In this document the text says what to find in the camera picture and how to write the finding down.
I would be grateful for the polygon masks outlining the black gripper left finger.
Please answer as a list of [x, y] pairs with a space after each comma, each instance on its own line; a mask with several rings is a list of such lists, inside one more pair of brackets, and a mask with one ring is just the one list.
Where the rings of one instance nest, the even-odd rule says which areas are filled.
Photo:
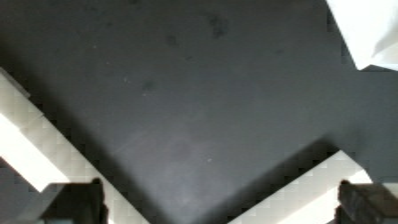
[[39, 213], [44, 224], [108, 224], [103, 183], [55, 183], [44, 191], [48, 205]]

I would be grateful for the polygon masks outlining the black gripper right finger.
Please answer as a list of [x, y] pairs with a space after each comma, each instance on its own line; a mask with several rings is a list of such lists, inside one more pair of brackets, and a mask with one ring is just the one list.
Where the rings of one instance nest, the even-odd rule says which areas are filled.
[[398, 183], [352, 183], [337, 188], [334, 224], [398, 224]]

